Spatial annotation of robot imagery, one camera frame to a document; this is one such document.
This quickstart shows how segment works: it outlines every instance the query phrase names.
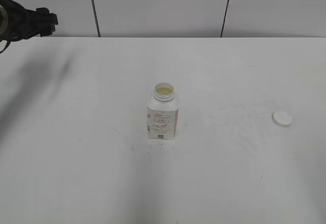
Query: white bottle cap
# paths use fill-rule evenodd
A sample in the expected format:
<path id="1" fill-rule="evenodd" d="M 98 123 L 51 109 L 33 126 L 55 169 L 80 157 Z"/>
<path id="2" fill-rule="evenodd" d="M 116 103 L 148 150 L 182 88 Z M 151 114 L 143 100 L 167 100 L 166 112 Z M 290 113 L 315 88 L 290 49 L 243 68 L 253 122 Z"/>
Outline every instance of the white bottle cap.
<path id="1" fill-rule="evenodd" d="M 292 124 L 292 117 L 285 111 L 274 112 L 272 119 L 279 126 L 289 127 Z"/>

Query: white bottle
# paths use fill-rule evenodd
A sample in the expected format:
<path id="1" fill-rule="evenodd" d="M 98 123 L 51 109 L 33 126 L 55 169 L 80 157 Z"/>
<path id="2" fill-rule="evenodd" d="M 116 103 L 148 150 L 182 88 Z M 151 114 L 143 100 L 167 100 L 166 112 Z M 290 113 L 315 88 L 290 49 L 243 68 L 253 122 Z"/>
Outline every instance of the white bottle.
<path id="1" fill-rule="evenodd" d="M 148 137 L 174 139 L 178 109 L 179 98 L 173 86 L 166 82 L 157 84 L 148 101 Z"/>

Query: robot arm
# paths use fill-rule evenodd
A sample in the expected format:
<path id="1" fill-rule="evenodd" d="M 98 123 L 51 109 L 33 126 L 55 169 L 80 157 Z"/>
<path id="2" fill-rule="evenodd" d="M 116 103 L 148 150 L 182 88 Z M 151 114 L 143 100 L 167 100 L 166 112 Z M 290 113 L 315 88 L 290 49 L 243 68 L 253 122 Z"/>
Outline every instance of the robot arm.
<path id="1" fill-rule="evenodd" d="M 50 36 L 58 24 L 56 14 L 50 13 L 47 8 L 37 8 L 36 11 L 25 9 L 12 0 L 0 0 L 0 42 L 11 42 L 29 39 L 33 36 Z"/>

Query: white table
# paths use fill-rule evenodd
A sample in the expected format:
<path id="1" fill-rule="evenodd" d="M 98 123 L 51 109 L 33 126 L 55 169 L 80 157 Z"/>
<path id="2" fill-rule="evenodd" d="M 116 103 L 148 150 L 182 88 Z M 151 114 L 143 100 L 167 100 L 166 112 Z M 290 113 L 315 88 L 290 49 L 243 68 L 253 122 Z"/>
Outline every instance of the white table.
<path id="1" fill-rule="evenodd" d="M 326 223 L 325 56 L 326 39 L 13 43 L 0 223 Z M 147 139 L 159 81 L 179 93 L 174 141 Z"/>

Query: bottle neck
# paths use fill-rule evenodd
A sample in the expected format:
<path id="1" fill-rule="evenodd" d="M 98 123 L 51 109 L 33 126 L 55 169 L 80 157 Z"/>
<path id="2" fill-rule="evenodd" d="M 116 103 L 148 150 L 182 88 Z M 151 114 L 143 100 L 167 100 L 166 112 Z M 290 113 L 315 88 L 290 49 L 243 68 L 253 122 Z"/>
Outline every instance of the bottle neck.
<path id="1" fill-rule="evenodd" d="M 175 97 L 174 88 L 169 83 L 159 83 L 153 91 L 153 97 L 161 103 L 170 102 Z"/>
<path id="2" fill-rule="evenodd" d="M 153 97 L 159 101 L 159 102 L 162 102 L 162 103 L 167 103 L 167 102 L 170 102 L 171 100 L 174 99 L 175 97 L 175 93 L 174 91 L 169 94 L 169 95 L 162 95 L 162 94 L 159 94 L 156 90 L 154 90 L 153 92 Z"/>

